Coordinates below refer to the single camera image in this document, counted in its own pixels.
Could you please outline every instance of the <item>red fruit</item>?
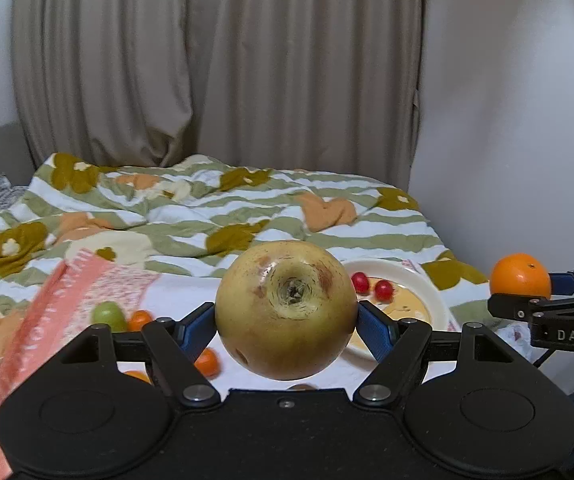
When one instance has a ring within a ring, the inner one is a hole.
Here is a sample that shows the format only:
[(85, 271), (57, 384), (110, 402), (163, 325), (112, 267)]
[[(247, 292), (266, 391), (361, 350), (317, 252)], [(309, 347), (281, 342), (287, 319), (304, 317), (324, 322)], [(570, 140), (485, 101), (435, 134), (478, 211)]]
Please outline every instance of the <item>red fruit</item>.
[(355, 272), (352, 274), (353, 288), (359, 294), (367, 294), (369, 292), (369, 278), (364, 272)]
[(387, 280), (379, 280), (374, 285), (373, 293), (378, 301), (385, 303), (391, 301), (391, 297), (394, 295), (394, 286)]

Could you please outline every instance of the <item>floral blanket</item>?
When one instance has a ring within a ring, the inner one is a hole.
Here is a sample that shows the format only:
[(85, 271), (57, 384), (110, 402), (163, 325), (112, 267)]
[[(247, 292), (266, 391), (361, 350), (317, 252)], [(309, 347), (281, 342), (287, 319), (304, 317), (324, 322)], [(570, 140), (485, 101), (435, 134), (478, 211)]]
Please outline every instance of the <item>floral blanket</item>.
[(395, 187), (348, 174), (233, 168), (203, 155), (171, 168), (102, 168), (57, 153), (0, 213), (0, 337), (10, 331), (5, 319), (83, 248), (120, 265), (221, 277), (250, 245), (294, 238), (341, 261), (411, 260), (458, 323), (489, 320), (485, 276), (456, 260)]

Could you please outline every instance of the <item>curtain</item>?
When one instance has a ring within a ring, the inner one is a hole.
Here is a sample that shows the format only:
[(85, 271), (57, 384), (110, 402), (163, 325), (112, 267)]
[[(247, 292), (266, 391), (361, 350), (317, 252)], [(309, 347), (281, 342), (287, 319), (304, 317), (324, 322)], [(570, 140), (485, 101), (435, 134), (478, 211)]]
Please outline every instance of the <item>curtain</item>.
[(38, 158), (357, 173), (406, 188), (422, 0), (15, 0)]

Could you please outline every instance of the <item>metal screw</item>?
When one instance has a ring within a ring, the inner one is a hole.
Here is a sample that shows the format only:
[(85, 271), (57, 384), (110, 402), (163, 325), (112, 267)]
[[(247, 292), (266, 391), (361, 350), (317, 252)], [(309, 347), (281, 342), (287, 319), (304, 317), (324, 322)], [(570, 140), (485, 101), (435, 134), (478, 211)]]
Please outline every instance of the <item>metal screw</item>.
[(278, 406), (280, 408), (293, 408), (296, 403), (291, 399), (281, 399), (278, 401)]
[(207, 400), (211, 398), (213, 394), (214, 389), (207, 384), (192, 384), (183, 390), (183, 396), (185, 396), (185, 399), (194, 400), (195, 402)]
[(382, 384), (367, 384), (358, 391), (358, 394), (363, 399), (378, 401), (389, 398), (391, 390)]

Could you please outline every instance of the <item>orange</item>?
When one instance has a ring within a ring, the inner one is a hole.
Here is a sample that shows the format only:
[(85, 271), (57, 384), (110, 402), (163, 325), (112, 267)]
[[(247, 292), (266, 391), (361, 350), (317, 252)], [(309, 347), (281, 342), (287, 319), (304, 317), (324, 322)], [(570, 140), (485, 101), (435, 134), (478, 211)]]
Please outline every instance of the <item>orange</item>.
[(154, 318), (147, 310), (137, 310), (129, 318), (128, 326), (130, 332), (140, 332), (142, 327), (153, 321)]
[(203, 350), (203, 353), (196, 359), (194, 366), (207, 378), (214, 377), (221, 372), (218, 356), (211, 348)]
[(151, 384), (149, 376), (145, 372), (141, 372), (140, 370), (129, 370), (128, 372), (123, 373), (125, 375), (128, 375), (129, 377), (135, 377), (137, 379), (140, 379), (141, 381), (145, 381), (145, 383)]
[(519, 294), (521, 296), (552, 295), (552, 280), (547, 269), (533, 256), (509, 254), (497, 261), (490, 276), (492, 294)]

